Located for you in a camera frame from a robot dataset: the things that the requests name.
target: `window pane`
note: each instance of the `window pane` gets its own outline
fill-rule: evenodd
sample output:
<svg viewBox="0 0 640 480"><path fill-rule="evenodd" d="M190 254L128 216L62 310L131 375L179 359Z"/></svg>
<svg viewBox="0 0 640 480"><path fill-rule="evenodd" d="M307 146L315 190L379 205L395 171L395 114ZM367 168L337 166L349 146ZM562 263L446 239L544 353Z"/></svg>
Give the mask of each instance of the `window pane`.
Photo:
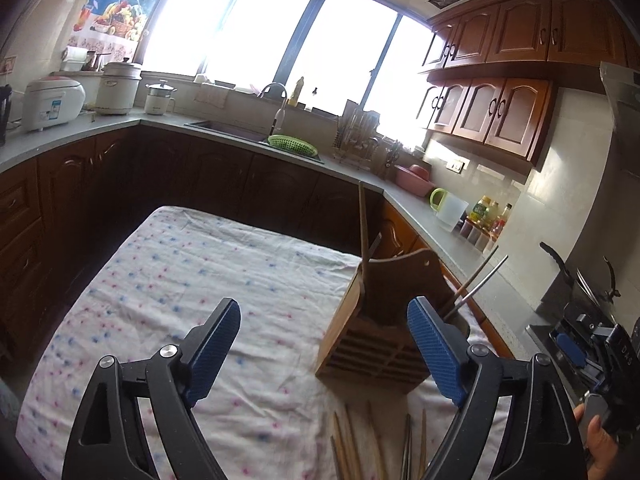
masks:
<svg viewBox="0 0 640 480"><path fill-rule="evenodd" d="M145 52L144 70L196 75L229 0L168 0Z"/></svg>
<svg viewBox="0 0 640 480"><path fill-rule="evenodd" d="M207 55L209 79L262 89L309 0L238 0Z"/></svg>
<svg viewBox="0 0 640 480"><path fill-rule="evenodd" d="M300 76L300 102L341 115L347 99L360 102L396 13L373 0L326 0L298 55L287 89Z"/></svg>
<svg viewBox="0 0 640 480"><path fill-rule="evenodd" d="M380 113L378 132L412 148L422 144L425 130L415 116L426 91L426 76L418 75L429 29L404 16L380 67L365 110Z"/></svg>

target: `metal screw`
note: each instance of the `metal screw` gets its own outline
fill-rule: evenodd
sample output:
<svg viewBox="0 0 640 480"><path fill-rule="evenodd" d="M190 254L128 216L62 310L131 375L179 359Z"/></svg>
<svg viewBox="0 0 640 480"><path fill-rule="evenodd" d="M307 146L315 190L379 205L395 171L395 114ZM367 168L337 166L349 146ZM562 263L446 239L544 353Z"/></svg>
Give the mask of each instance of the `metal screw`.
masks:
<svg viewBox="0 0 640 480"><path fill-rule="evenodd" d="M536 362L542 366L549 366L551 364L551 357L546 354L536 354Z"/></svg>
<svg viewBox="0 0 640 480"><path fill-rule="evenodd" d="M176 345L163 346L160 349L160 355L162 357L173 357L178 353L178 347Z"/></svg>
<svg viewBox="0 0 640 480"><path fill-rule="evenodd" d="M100 362L98 364L100 365L100 368L109 368L112 364L114 364L114 362L116 362L116 359L112 355L107 355L100 359Z"/></svg>
<svg viewBox="0 0 640 480"><path fill-rule="evenodd" d="M489 349L484 345L472 345L471 353L477 357L489 355Z"/></svg>

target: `green plastic basket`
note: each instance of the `green plastic basket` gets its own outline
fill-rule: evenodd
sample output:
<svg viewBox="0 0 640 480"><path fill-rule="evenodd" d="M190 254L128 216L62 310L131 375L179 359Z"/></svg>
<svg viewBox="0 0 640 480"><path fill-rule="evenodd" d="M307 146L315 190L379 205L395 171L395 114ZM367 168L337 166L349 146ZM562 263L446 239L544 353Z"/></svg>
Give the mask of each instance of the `green plastic basket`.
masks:
<svg viewBox="0 0 640 480"><path fill-rule="evenodd" d="M272 135L267 138L267 142L274 148L285 150L303 156L318 156L318 150L304 140L288 137L286 135Z"/></svg>

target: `poster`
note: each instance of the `poster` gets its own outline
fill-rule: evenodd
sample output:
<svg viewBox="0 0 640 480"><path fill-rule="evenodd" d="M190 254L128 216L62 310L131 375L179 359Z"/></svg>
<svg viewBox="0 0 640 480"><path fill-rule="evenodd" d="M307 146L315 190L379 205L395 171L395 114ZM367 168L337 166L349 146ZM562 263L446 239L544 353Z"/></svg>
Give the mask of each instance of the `poster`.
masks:
<svg viewBox="0 0 640 480"><path fill-rule="evenodd" d="M87 0L67 44L111 53L106 62L133 58L156 1Z"/></svg>

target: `countertop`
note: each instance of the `countertop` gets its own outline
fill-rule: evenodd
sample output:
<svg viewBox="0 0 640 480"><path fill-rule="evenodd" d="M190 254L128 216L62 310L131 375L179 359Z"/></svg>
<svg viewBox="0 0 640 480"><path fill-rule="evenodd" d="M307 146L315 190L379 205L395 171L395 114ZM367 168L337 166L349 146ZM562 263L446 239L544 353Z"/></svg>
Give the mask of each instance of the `countertop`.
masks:
<svg viewBox="0 0 640 480"><path fill-rule="evenodd" d="M357 183L362 181L367 188L376 190L384 195L438 254L443 263L460 282L465 282L466 277L471 275L482 261L481 252L473 247L472 244L457 232L448 232L440 226L439 220L423 198L410 194L392 182L382 180L368 171L339 164L329 155L321 154L324 161L324 164L321 164L270 148L264 144L185 126L185 124L195 121L197 121L197 118L178 114L150 116L140 108L136 108L127 116L83 114L70 123L53 126L42 132L25 133L21 128L16 128L7 133L6 144L0 148L0 173L28 160L32 156L75 140L137 124L156 126L196 137L209 139L213 137L216 142L239 146L255 153L273 156L348 182ZM476 281L482 279L491 268L492 264L489 263ZM475 300L516 358L528 360L539 351L534 341L527 335L526 327L530 324L544 324L545 320L533 311L529 303L514 290L500 272L497 272L478 291Z"/></svg>

